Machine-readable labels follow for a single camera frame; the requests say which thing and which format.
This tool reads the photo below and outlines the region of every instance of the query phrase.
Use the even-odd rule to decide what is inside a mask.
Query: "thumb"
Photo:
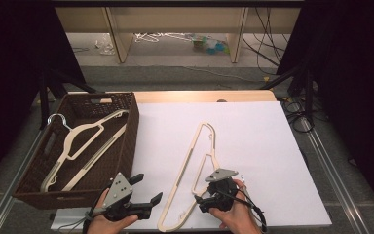
[[[131,216],[126,216],[124,219],[117,222],[117,226],[120,228],[120,230],[132,225],[138,220],[138,216],[136,214],[133,214]]]

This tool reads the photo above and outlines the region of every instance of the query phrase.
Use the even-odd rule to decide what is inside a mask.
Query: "gripper jaw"
[[[151,210],[160,203],[163,193],[153,197],[149,203],[134,204],[130,202],[131,185],[142,181],[143,178],[144,174],[139,174],[126,180],[122,174],[117,174],[103,204],[105,218],[110,221],[119,221],[130,215],[137,215],[138,220],[150,218]]]

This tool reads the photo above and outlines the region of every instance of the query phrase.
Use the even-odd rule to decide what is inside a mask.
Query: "hanger hook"
[[[48,117],[48,124],[51,124],[51,121],[52,121],[53,117],[56,116],[56,115],[60,116],[60,118],[62,119],[63,126],[65,126],[65,128],[67,128],[69,131],[72,131],[72,129],[68,125],[66,125],[66,119],[65,119],[65,116],[63,116],[63,114],[52,114],[52,115],[50,115],[50,117]]]

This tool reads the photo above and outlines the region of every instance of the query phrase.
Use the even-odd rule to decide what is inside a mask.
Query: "human hand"
[[[239,189],[245,185],[237,179],[233,179]],[[238,192],[237,198],[245,201],[245,196],[242,192]],[[251,217],[249,207],[243,203],[235,201],[232,209],[228,212],[222,212],[217,208],[210,208],[209,212],[221,221],[220,228],[228,227],[230,231],[235,234],[260,234],[260,229]]]
[[[107,196],[109,189],[105,189],[102,195],[99,197],[97,207],[102,207],[105,197]],[[119,221],[112,222],[104,217],[104,215],[96,216],[91,222],[88,234],[117,234],[124,228],[130,226],[138,220],[138,216],[133,214],[127,216]]]

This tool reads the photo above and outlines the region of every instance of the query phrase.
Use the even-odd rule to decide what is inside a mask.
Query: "finger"
[[[117,227],[120,228],[120,230],[132,225],[138,220],[138,216],[136,214],[133,214],[131,216],[126,216],[122,220],[117,222]]]
[[[245,187],[245,184],[244,183],[242,183],[242,181],[241,180],[239,180],[239,179],[233,179],[233,181],[235,182],[235,184],[238,186],[238,188],[242,188],[242,187]]]
[[[105,197],[107,196],[108,194],[108,191],[109,191],[109,188],[105,189],[101,196],[99,196],[99,199],[98,199],[98,202],[96,203],[96,207],[102,207],[102,204],[104,203],[104,200],[105,200]]]
[[[208,210],[208,212],[210,214],[212,214],[213,216],[217,217],[218,219],[222,220],[223,216],[224,216],[224,212],[218,210],[217,208],[210,208]]]
[[[220,225],[218,226],[220,229],[226,229],[227,228],[227,225],[226,223],[222,222],[220,223]]]

